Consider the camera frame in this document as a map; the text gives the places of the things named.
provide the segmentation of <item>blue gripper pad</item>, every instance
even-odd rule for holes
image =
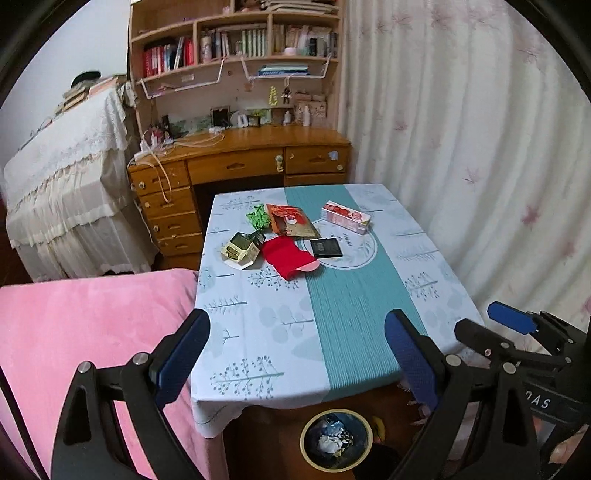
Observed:
[[[190,327],[183,329],[186,326],[183,324],[172,336],[176,345],[156,375],[154,401],[160,409],[177,399],[209,339],[209,316],[206,312],[193,310],[185,322]]]
[[[407,325],[414,328],[410,321],[407,322]],[[392,350],[410,385],[414,398],[434,411],[439,403],[435,372],[394,312],[389,312],[386,315],[384,333],[390,350]]]
[[[523,335],[534,333],[537,329],[531,316],[500,301],[491,303],[486,312],[491,320],[499,322],[516,332],[523,333]]]

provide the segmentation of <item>table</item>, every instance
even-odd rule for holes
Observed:
[[[332,200],[372,215],[366,235],[320,220]],[[225,265],[220,250],[236,231],[250,233],[246,213],[274,203],[302,208],[342,258],[283,280],[257,260]],[[309,241],[298,241],[310,250]],[[191,372],[197,429],[219,435],[248,405],[297,408],[354,395],[398,380],[384,339],[385,315],[400,308],[444,352],[459,349],[462,318],[478,310],[426,233],[378,184],[324,185],[218,195],[207,227],[196,308],[208,312],[209,341]]]

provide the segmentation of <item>pink box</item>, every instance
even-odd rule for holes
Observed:
[[[335,202],[327,202],[320,211],[320,218],[363,235],[368,230],[371,215],[344,207]]]

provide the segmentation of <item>red cloth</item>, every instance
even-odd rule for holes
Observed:
[[[277,273],[291,280],[300,270],[311,272],[320,265],[310,253],[297,248],[290,236],[278,236],[262,244],[261,252]]]

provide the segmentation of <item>black wallet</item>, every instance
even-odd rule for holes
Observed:
[[[312,252],[316,258],[333,258],[342,257],[343,252],[340,250],[339,241],[336,238],[319,238],[318,240],[310,240]]]

